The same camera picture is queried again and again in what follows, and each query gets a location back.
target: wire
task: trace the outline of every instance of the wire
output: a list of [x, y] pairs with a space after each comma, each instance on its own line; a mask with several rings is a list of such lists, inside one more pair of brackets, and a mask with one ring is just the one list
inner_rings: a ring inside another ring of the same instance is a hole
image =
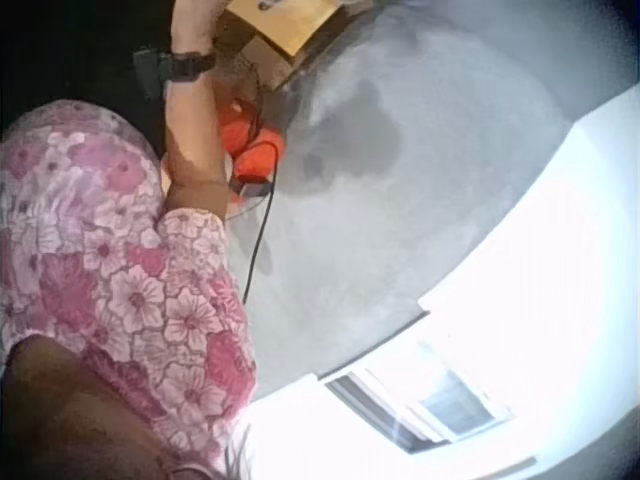
[[256, 266], [256, 259], [258, 258], [258, 251], [260, 250], [260, 243], [262, 242], [262, 236], [264, 235], [265, 227], [267, 226], [267, 220], [269, 219], [269, 213], [271, 212], [271, 204], [273, 203], [273, 195], [276, 192], [276, 180], [278, 178], [278, 156], [279, 150], [278, 146], [270, 142], [268, 140], [264, 140], [261, 142], [252, 145], [245, 151], [249, 151], [253, 148], [256, 148], [260, 145], [271, 145], [275, 152], [275, 157], [273, 159], [273, 180], [271, 181], [271, 192], [269, 192], [269, 200], [267, 201], [267, 209], [264, 212], [264, 217], [262, 218], [262, 225], [260, 225], [260, 231], [258, 232], [258, 238], [256, 239], [256, 244], [253, 247], [253, 253], [251, 254], [251, 261], [249, 262], [249, 274], [247, 275], [247, 283], [244, 287], [244, 295], [242, 295], [242, 303], [246, 304], [247, 299], [249, 298], [249, 292], [251, 290], [251, 281], [253, 280], [253, 270]]
[[254, 203], [253, 205], [251, 205], [250, 207], [245, 208], [244, 210], [239, 211], [238, 213], [235, 213], [233, 215], [231, 215], [230, 217], [226, 218], [226, 221], [229, 222], [235, 218], [241, 217], [243, 215], [246, 215], [247, 213], [249, 213], [252, 210], [255, 210], [256, 208], [258, 208], [260, 205], [262, 205], [264, 203], [264, 201], [267, 199], [267, 195], [265, 195], [264, 197], [262, 197], [260, 199], [260, 201], [258, 203]]

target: sleeve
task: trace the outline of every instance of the sleeve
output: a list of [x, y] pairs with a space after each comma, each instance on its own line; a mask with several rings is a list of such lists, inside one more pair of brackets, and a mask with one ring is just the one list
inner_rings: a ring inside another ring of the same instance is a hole
[[207, 378], [228, 395], [223, 415], [234, 416], [253, 392], [255, 362], [223, 223], [206, 210], [179, 208], [160, 220], [157, 231], [169, 255], [167, 321], [186, 311], [192, 315], [203, 335], [190, 332], [189, 347], [206, 352]]

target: woman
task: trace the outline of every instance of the woman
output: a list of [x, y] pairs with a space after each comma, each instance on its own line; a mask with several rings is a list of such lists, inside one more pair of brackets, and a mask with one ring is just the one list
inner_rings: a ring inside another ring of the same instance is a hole
[[[206, 56], [222, 0], [176, 0], [176, 58]], [[1, 453], [8, 478], [215, 478], [253, 390], [225, 257], [211, 73], [169, 82], [157, 159], [72, 101], [7, 132], [0, 163]]]

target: floral pattern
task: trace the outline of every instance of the floral pattern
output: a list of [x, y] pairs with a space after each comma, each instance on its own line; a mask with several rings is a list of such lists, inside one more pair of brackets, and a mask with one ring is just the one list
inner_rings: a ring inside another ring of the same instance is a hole
[[255, 384], [222, 222], [162, 215], [158, 163], [119, 116], [60, 101], [0, 144], [0, 366], [56, 339], [167, 445], [211, 465]]

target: red object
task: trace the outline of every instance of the red object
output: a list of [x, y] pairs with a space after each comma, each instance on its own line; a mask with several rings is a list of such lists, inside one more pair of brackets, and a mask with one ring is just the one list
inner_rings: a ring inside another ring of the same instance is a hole
[[242, 183], [266, 183], [285, 152], [282, 135], [262, 127], [255, 133], [255, 107], [235, 99], [218, 111], [222, 144], [233, 159], [233, 176]]

